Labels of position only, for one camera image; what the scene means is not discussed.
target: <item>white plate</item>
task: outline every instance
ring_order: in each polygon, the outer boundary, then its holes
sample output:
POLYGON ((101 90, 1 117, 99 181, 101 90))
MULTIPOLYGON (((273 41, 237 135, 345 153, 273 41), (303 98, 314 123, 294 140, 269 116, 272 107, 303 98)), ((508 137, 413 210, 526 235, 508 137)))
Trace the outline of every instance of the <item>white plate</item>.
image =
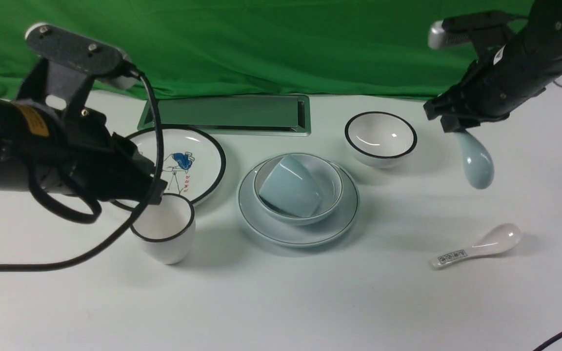
POLYGON ((346 233, 357 219, 359 191, 354 180, 341 167, 344 192, 340 204, 326 219, 311 225, 290 225, 270 217, 261 207, 253 189, 254 177, 264 162, 252 169, 240 183, 238 209, 248 228, 261 237, 286 247, 314 247, 326 244, 346 233))
MULTIPOLYGON (((162 179, 168 183, 165 194, 181 195, 197 205, 212 193, 225 174, 225 152, 206 133, 177 126, 163 126, 164 162, 162 179)), ((154 129, 144 129, 127 137, 138 151, 155 162, 156 136, 154 129)), ((129 210, 138 204, 120 200, 129 210)))

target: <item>yellow label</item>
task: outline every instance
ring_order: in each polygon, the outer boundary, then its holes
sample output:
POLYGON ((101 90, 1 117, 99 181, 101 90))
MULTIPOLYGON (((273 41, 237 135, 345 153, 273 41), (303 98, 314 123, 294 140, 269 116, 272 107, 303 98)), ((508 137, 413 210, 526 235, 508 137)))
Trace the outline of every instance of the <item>yellow label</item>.
POLYGON ((45 120, 42 119, 38 111, 29 106, 17 104, 14 104, 14 106, 16 106, 20 113, 23 114, 23 117, 25 117, 30 133, 36 136, 49 137, 49 127, 47 127, 45 120))

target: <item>ceramic dishware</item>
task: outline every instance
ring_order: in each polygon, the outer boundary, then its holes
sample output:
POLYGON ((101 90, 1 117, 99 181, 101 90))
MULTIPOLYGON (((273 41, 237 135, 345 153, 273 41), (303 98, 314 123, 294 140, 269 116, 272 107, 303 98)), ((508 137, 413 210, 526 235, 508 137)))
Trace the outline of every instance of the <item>ceramic dishware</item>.
POLYGON ((522 231, 515 224, 502 224, 485 234, 477 243, 450 251, 430 260, 434 269, 442 269, 462 260, 497 255, 509 251, 522 240, 522 231))
POLYGON ((237 191, 237 204, 244 227, 256 237, 274 244, 306 248, 326 244, 347 233, 359 215, 359 191, 355 181, 344 169, 333 164, 343 182, 343 194, 339 205, 330 216, 315 224, 291 225, 271 217, 261 206, 252 182, 259 168, 258 164, 242 180, 237 191))
MULTIPOLYGON (((178 194, 193 205, 203 203, 220 184, 227 160, 221 145, 197 129, 163 125, 164 160, 162 179, 168 185, 165 194, 178 194)), ((155 162, 156 136, 153 128, 127 136, 143 157, 155 162)), ((116 205, 133 211, 137 202, 119 200, 116 205)))
POLYGON ((194 206, 185 197, 164 194, 159 205, 149 205, 131 226, 142 249, 163 264, 175 264, 190 252, 196 232, 194 206))
POLYGON ((362 113, 350 118, 344 133, 352 156, 376 168, 396 166, 418 142, 411 124, 397 115, 382 112, 362 113))
POLYGON ((267 204, 294 217, 311 217, 323 191, 314 175, 292 154, 269 160, 266 174, 256 177, 257 193, 267 204))
POLYGON ((268 213, 268 215, 272 216, 276 220, 292 225, 314 224, 324 218, 327 218, 331 213, 333 213, 337 205, 339 205, 341 194, 343 192, 341 174, 336 167, 332 166, 332 164, 330 164, 327 160, 318 156, 298 153, 273 157, 265 162, 263 166, 256 171, 253 187, 255 193, 259 194, 257 198, 260 200, 261 206, 263 206, 263 209, 266 213, 268 213), (279 163, 286 160, 286 157, 292 157, 294 160, 301 163, 301 165, 311 175, 311 178, 313 178, 315 186, 318 189, 318 196, 321 199, 320 204, 316 207, 314 213, 306 217, 292 215, 283 211, 275 205, 270 204, 270 202, 261 196, 261 189, 265 184, 268 184, 270 188, 275 189, 275 191, 276 189, 279 189, 284 193, 287 192, 287 188, 284 184, 271 183, 271 178, 269 177, 270 173, 279 166, 279 163))
POLYGON ((463 171, 471 186, 486 189, 493 182, 493 160, 489 151, 468 131, 454 133, 461 147, 463 171))

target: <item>blue illustration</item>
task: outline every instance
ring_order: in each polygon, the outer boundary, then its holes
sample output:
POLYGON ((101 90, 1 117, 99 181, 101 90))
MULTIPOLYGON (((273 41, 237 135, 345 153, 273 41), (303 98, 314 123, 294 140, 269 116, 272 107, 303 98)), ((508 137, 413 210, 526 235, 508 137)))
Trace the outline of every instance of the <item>blue illustration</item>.
POLYGON ((190 176, 187 174, 190 171, 193 163, 194 157, 192 157, 192 153, 188 151, 185 153, 169 154, 168 157, 166 157, 166 159, 164 160, 163 165, 163 171, 171 173, 169 186, 166 188, 166 190, 170 190, 173 184, 175 184, 178 189, 178 194, 181 194, 181 192, 187 193, 190 182, 190 176), (186 174, 185 177, 178 177, 178 174, 184 173, 186 174))

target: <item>green backdrop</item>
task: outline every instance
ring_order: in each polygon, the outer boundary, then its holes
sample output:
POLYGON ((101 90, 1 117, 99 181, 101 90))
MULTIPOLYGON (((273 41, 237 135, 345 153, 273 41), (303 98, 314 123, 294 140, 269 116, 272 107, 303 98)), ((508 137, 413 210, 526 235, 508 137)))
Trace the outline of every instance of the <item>green backdrop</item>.
MULTIPOLYGON (((36 62, 23 36, 49 22, 122 47, 161 98, 246 93, 427 98, 457 82, 470 47, 431 51, 447 16, 532 0, 0 0, 0 96, 36 62)), ((129 92, 143 97, 143 90, 129 92)))

